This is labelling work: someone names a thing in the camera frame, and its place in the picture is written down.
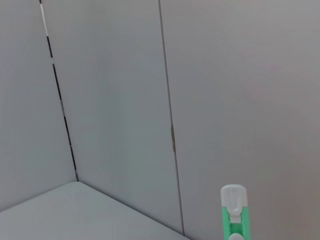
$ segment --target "white wall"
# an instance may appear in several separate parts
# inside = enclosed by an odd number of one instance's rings
[[[38,0],[0,1],[0,211],[75,181]]]
[[[223,239],[220,188],[252,239],[319,237],[320,2],[161,0],[185,233]]]
[[[181,232],[157,0],[43,0],[79,180]]]

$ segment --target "gray wall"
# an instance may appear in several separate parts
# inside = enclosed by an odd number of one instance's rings
[[[81,182],[181,232],[157,0],[43,0]]]
[[[223,239],[247,187],[252,238],[319,237],[320,2],[161,0],[186,236]]]
[[[38,0],[0,1],[0,211],[75,181]]]

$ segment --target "green and white object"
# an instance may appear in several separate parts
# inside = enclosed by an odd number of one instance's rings
[[[221,189],[224,240],[251,240],[247,190],[231,184]]]

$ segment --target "white surface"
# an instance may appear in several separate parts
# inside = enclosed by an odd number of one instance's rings
[[[43,0],[79,179],[182,231],[157,0]]]
[[[318,239],[320,1],[161,6],[186,235],[223,239],[239,183],[253,239]]]
[[[245,238],[239,233],[233,233],[230,235],[229,240],[244,240]]]
[[[224,186],[221,188],[221,204],[230,214],[231,223],[241,223],[242,209],[248,206],[246,188],[237,184]]]
[[[1,212],[0,239],[187,240],[80,182]]]
[[[38,0],[0,1],[0,211],[76,179]]]

